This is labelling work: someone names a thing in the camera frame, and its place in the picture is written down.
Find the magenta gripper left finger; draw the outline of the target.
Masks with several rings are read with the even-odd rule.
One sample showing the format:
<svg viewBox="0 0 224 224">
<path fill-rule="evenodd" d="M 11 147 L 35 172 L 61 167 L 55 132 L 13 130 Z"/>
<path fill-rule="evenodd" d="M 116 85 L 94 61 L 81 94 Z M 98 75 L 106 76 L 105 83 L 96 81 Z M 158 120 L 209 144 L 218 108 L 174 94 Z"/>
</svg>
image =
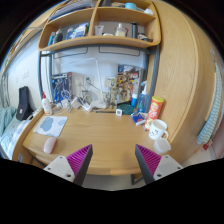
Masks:
<svg viewBox="0 0 224 224">
<path fill-rule="evenodd" d="M 92 155 L 92 145 L 87 145 L 67 157 L 58 156 L 44 170 L 81 186 L 84 182 Z"/>
</svg>

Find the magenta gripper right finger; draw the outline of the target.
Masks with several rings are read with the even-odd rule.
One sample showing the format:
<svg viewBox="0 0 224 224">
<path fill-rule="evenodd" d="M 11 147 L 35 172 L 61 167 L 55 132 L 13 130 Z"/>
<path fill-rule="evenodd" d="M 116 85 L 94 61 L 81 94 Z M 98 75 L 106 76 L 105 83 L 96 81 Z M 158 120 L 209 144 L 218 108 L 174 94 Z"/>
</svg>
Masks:
<svg viewBox="0 0 224 224">
<path fill-rule="evenodd" d="M 141 145 L 135 146 L 135 155 L 146 184 L 152 183 L 182 169 L 171 156 L 160 156 Z"/>
</svg>

